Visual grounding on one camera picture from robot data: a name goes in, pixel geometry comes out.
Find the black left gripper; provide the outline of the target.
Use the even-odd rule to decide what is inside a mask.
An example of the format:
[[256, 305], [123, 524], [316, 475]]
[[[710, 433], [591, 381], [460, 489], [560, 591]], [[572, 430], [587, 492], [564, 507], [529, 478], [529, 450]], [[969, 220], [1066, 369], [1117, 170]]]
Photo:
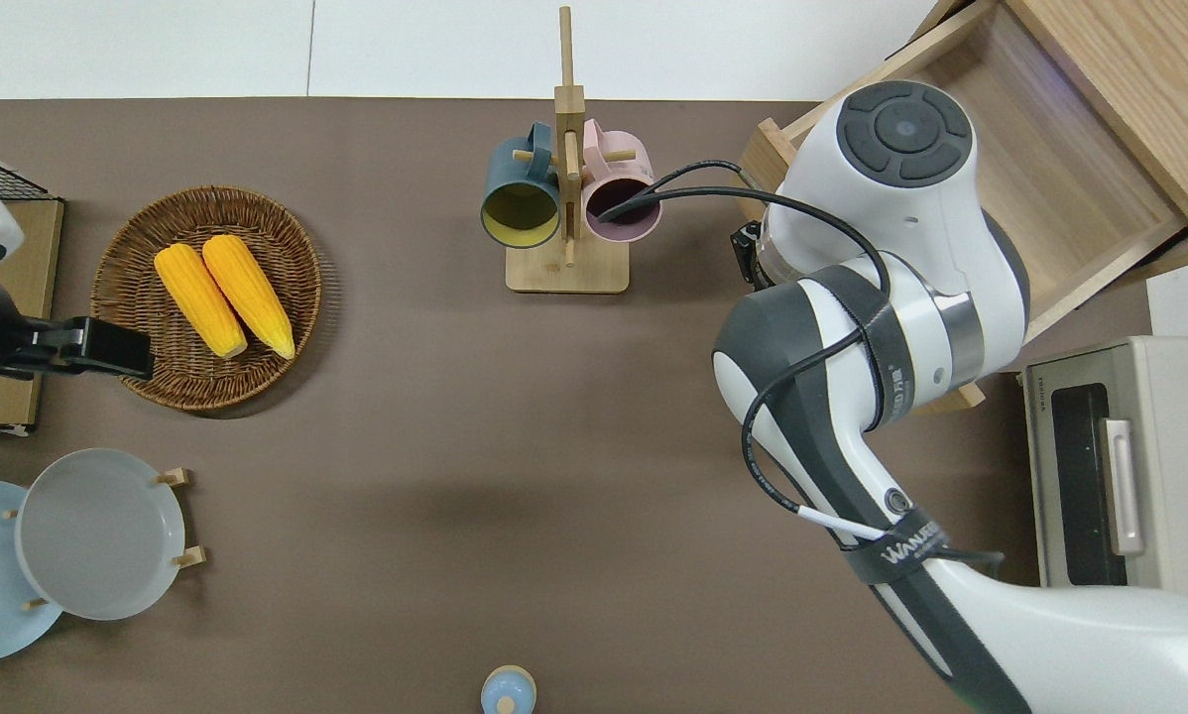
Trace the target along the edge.
[[27, 329], [0, 364], [0, 378], [17, 380], [83, 372], [148, 381], [154, 378], [153, 342], [143, 331], [94, 316], [27, 320]]

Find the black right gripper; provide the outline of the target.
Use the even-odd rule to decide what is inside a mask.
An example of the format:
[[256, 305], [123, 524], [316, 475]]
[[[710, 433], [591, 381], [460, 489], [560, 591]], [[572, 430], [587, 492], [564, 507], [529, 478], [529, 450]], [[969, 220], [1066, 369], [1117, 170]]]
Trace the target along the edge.
[[737, 259], [737, 266], [741, 279], [753, 291], [762, 291], [766, 288], [766, 276], [759, 266], [757, 248], [762, 239], [762, 221], [748, 221], [731, 234], [731, 247]]

